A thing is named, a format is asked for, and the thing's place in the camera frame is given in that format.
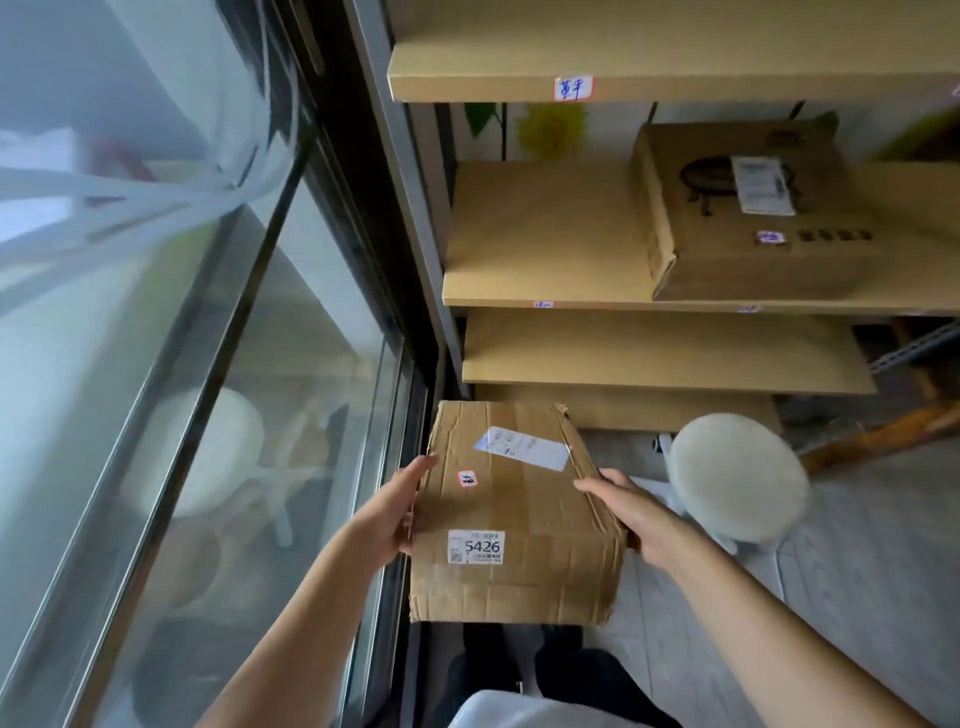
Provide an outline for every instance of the white label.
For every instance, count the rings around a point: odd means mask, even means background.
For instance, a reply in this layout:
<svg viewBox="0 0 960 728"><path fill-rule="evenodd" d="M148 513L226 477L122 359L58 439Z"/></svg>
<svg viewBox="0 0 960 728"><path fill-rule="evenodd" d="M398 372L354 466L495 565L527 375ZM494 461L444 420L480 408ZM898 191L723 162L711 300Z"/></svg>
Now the white label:
<svg viewBox="0 0 960 728"><path fill-rule="evenodd" d="M503 427L491 427L473 447L557 472L562 472L566 467L566 458L569 455L564 443L524 435Z"/></svg>
<svg viewBox="0 0 960 728"><path fill-rule="evenodd" d="M783 245L786 235L780 231L756 231L756 242L762 245Z"/></svg>
<svg viewBox="0 0 960 728"><path fill-rule="evenodd" d="M736 196L747 215L796 215L776 157L730 157Z"/></svg>
<svg viewBox="0 0 960 728"><path fill-rule="evenodd" d="M472 488L477 484L477 473L474 471L457 471L457 477L464 488Z"/></svg>
<svg viewBox="0 0 960 728"><path fill-rule="evenodd" d="M447 531L448 564L502 564L504 531Z"/></svg>
<svg viewBox="0 0 960 728"><path fill-rule="evenodd" d="M586 101L592 95L592 76L561 76L553 80L554 101Z"/></svg>

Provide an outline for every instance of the shelf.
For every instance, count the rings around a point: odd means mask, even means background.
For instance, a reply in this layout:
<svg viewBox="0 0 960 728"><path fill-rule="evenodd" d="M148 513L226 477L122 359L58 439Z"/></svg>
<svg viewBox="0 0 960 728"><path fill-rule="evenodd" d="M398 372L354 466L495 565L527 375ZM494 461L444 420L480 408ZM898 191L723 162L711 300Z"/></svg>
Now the shelf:
<svg viewBox="0 0 960 728"><path fill-rule="evenodd" d="M834 317L476 308L464 381L805 394L876 391Z"/></svg>
<svg viewBox="0 0 960 728"><path fill-rule="evenodd" d="M921 230L898 227L878 239L886 248L877 268L846 298L653 302L626 161L464 162L447 242L444 303L960 314L960 165L874 162L855 168L853 178L878 211ZM956 241L945 237L951 233Z"/></svg>
<svg viewBox="0 0 960 728"><path fill-rule="evenodd" d="M483 401L560 402L570 420L582 429L626 429L677 432L691 420L711 412L732 412L782 432L773 398L762 394L663 391L637 387L477 384L474 397Z"/></svg>
<svg viewBox="0 0 960 728"><path fill-rule="evenodd" d="M869 98L960 72L953 0L411 0L389 76L406 102Z"/></svg>

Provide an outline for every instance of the black pants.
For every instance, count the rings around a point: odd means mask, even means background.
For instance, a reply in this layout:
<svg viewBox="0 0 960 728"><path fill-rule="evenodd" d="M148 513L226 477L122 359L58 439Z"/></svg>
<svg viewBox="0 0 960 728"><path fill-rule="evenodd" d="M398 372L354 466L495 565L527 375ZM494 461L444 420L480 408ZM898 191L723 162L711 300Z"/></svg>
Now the black pants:
<svg viewBox="0 0 960 728"><path fill-rule="evenodd" d="M652 728L682 728L654 705L610 652L583 648L577 627L544 630L545 643L535 658L543 697L620 716ZM431 720L446 728L475 692L519 692L520 672L510 656L500 624L464 624L464 647L450 664L444 695Z"/></svg>

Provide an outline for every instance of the glass door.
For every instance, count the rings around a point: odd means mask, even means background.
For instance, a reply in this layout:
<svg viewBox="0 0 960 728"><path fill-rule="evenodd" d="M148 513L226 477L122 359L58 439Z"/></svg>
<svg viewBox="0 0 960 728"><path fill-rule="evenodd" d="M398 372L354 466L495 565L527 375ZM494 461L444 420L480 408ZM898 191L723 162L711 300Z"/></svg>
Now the glass door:
<svg viewBox="0 0 960 728"><path fill-rule="evenodd" d="M191 725L419 450L436 361L269 4L16 4L0 59L0 724ZM345 723L390 690L404 576Z"/></svg>

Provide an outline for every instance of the forearm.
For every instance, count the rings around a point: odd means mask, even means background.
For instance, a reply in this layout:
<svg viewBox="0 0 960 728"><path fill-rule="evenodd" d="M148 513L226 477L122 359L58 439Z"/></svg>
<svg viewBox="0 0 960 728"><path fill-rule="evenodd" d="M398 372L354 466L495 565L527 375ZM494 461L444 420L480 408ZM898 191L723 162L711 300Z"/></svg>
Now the forearm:
<svg viewBox="0 0 960 728"><path fill-rule="evenodd" d="M702 534L678 527L669 552L667 571L770 728L929 725Z"/></svg>
<svg viewBox="0 0 960 728"><path fill-rule="evenodd" d="M199 726L325 725L378 567L361 529L342 528Z"/></svg>

